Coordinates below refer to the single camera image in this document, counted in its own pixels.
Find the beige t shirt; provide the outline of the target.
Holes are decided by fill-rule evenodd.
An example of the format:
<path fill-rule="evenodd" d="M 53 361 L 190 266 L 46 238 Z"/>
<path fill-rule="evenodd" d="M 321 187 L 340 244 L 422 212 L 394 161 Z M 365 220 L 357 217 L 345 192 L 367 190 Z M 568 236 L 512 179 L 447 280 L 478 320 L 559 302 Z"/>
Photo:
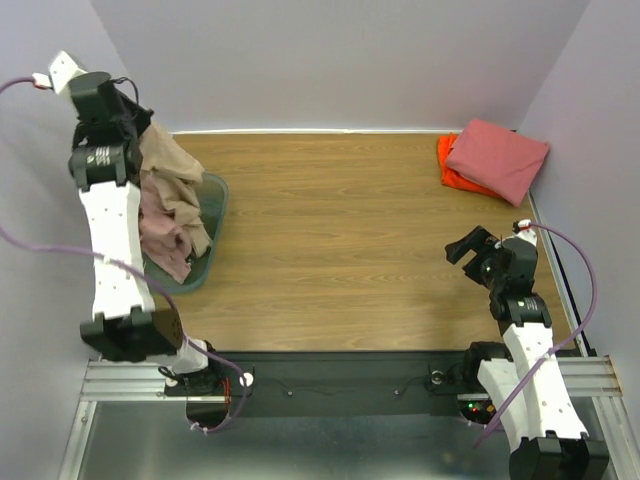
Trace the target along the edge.
<path fill-rule="evenodd" d="M 189 237 L 191 255 L 202 257 L 212 244 L 196 194 L 204 167 L 155 121 L 143 133 L 140 150 L 143 201 L 154 213 L 168 217 L 172 226 L 181 227 Z"/>

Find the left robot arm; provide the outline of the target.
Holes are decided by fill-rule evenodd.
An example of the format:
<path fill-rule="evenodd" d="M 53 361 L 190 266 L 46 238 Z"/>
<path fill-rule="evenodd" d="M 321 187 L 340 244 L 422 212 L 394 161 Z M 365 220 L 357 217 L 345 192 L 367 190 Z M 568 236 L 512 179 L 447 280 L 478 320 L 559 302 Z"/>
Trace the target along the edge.
<path fill-rule="evenodd" d="M 81 338 L 106 360 L 154 362 L 165 375 L 188 375 L 199 393 L 213 393 L 223 371 L 210 361 L 208 344 L 189 341 L 175 308 L 157 309 L 143 276 L 139 136 L 152 113 L 106 72 L 81 74 L 67 87 L 78 118 L 68 165 L 97 255 L 93 318 L 81 324 Z"/>

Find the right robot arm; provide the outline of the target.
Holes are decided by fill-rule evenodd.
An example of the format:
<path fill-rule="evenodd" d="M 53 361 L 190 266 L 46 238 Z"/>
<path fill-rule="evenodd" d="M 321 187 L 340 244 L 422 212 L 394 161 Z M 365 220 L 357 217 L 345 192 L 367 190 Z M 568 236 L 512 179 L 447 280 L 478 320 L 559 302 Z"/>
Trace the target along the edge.
<path fill-rule="evenodd" d="M 502 343 L 475 342 L 460 366 L 463 384 L 484 389 L 494 406 L 484 432 L 502 427 L 512 479 L 601 479 L 609 466 L 605 442 L 591 439 L 576 413 L 553 342 L 552 318 L 535 293 L 537 223 L 521 220 L 498 238 L 477 226 L 445 248 L 449 263 L 474 255 L 465 275 L 485 287 Z"/>

